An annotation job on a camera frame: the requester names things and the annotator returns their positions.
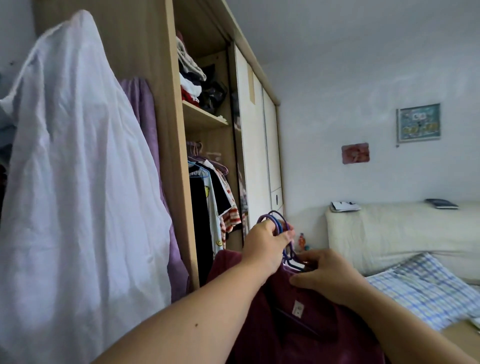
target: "pink picture on wall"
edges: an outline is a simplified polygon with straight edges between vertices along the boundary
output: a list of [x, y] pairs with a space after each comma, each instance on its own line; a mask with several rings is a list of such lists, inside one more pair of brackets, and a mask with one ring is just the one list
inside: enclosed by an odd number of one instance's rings
[[368, 143], [353, 144], [342, 147], [343, 164], [370, 162]]

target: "purple garment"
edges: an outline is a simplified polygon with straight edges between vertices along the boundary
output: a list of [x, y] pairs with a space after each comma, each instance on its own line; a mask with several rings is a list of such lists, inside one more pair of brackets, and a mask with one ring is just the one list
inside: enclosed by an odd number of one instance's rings
[[[240, 261], [240, 253], [221, 250], [208, 280]], [[256, 294], [228, 364], [385, 363], [380, 344], [358, 315], [293, 287], [292, 274], [280, 267]]]
[[[147, 81], [143, 78], [135, 77], [132, 80], [123, 80], [120, 82], [120, 85], [132, 104], [133, 112], [140, 123], [140, 128], [144, 133], [144, 137], [150, 148], [150, 152], [152, 153], [156, 170], [158, 172], [158, 180], [160, 182], [160, 197], [168, 214], [170, 214], [162, 189], [162, 179], [160, 177], [160, 157], [158, 155], [155, 103], [152, 92], [148, 87]], [[187, 269], [180, 258], [180, 251], [177, 239], [175, 238], [173, 224], [170, 226], [170, 257], [168, 259], [167, 271], [168, 277], [170, 278], [170, 285], [172, 287], [172, 302], [175, 302], [187, 294], [189, 277]]]

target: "wooden wardrobe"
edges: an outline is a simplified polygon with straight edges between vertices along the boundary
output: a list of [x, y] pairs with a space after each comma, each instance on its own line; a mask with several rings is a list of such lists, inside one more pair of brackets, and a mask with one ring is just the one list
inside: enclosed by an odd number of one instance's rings
[[[199, 287], [186, 141], [221, 153], [240, 208], [248, 200], [248, 226], [270, 209], [284, 212], [276, 111], [279, 100], [224, 0], [34, 0], [37, 35], [89, 11], [118, 79], [145, 78], [155, 98], [163, 189], [180, 253]], [[176, 30], [199, 66], [214, 63], [228, 96], [213, 116], [182, 101]], [[227, 248], [242, 248], [242, 231]]]

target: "maroon shirt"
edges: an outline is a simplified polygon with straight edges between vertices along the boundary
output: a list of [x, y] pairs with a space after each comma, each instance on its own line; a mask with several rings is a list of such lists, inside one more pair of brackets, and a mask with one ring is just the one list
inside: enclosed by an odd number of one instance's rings
[[[240, 261], [240, 253], [220, 251], [208, 281]], [[288, 281], [293, 274], [282, 266], [262, 286], [228, 363], [385, 363], [378, 341], [359, 316], [314, 291], [293, 287]]]

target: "bottle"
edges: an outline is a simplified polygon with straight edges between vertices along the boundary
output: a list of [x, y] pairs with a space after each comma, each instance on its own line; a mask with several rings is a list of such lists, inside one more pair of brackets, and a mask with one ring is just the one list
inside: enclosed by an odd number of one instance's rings
[[305, 244], [306, 244], [306, 241], [305, 241], [305, 237], [303, 236], [303, 232], [302, 232], [300, 234], [300, 237], [299, 237], [299, 247], [300, 247], [301, 252], [305, 251]]

